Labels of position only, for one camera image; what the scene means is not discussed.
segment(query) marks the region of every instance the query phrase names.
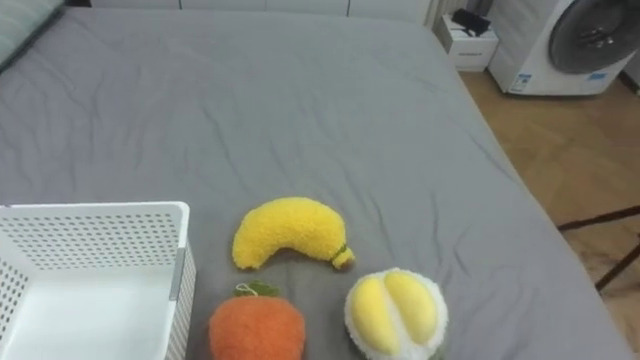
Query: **black stand leg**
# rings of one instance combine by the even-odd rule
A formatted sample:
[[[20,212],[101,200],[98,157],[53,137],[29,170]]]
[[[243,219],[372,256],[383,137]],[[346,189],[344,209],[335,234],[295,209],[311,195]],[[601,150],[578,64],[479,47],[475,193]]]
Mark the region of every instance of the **black stand leg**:
[[[603,224],[603,223],[616,221],[616,220],[622,220],[635,215],[640,215],[640,206],[633,206],[627,209],[610,212],[608,214],[592,217],[591,219],[568,222],[566,224],[558,226],[558,230],[560,231],[575,230],[585,226]]]
[[[598,292],[602,291],[605,286],[609,285],[611,280],[615,279],[621,272],[623,272],[631,263],[640,258],[640,244],[633,248],[631,252],[624,257],[624,259],[620,260],[616,266],[613,267],[608,273],[606,273],[598,282],[596,283],[596,290]]]
[[[561,232],[579,229],[585,226],[591,226],[596,224],[603,224],[610,221],[622,220],[631,216],[640,215],[640,206],[633,206],[627,209],[622,209],[608,214],[598,215],[586,220],[577,220],[568,222],[566,224],[558,226],[558,230]],[[613,279],[615,279],[621,272],[631,265],[635,260],[640,258],[640,244],[633,248],[624,259],[620,260],[613,269],[606,273],[598,282],[596,282],[596,290],[602,291]]]

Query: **plush toy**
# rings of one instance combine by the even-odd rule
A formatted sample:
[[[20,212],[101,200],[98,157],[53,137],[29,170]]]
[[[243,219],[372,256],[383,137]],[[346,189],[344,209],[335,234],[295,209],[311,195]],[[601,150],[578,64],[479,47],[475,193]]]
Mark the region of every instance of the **plush toy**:
[[[329,261],[337,269],[355,261],[340,214],[303,197],[276,199],[251,210],[233,239],[233,261],[241,269],[258,269],[282,248]]]
[[[261,282],[240,284],[209,320],[216,360],[300,360],[304,318],[278,291]]]
[[[347,330],[370,360],[439,359],[447,322],[438,285],[410,271],[367,275],[347,295]]]

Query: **orange plush toy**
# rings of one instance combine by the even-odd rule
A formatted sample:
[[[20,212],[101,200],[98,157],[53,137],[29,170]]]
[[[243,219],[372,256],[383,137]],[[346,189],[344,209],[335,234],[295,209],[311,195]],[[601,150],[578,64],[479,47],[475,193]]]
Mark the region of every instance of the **orange plush toy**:
[[[236,297],[220,305],[209,320],[216,360],[300,360],[304,318],[277,289],[261,282],[240,284]]]

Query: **wooden floor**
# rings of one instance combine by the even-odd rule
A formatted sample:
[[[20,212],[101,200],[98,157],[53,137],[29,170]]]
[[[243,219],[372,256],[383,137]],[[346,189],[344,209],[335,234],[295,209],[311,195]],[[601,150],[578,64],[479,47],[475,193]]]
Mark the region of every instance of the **wooden floor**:
[[[531,99],[501,94],[486,73],[462,78],[556,224],[640,205],[640,97],[622,83],[593,98]],[[597,279],[640,241],[637,234],[640,217],[577,230],[566,238]],[[640,353],[640,260],[602,295]]]

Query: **mattress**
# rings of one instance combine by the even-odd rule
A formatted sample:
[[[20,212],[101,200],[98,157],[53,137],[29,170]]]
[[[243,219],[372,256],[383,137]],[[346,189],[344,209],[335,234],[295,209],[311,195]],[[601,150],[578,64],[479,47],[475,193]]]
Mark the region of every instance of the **mattress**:
[[[292,195],[343,215],[350,272],[291,253],[235,269],[243,215]],[[392,267],[441,285],[447,359],[632,359],[420,26],[67,11],[0,76],[0,203],[151,200],[191,206],[191,360],[210,358],[209,316],[256,277],[304,314],[305,359],[359,359],[345,296]]]

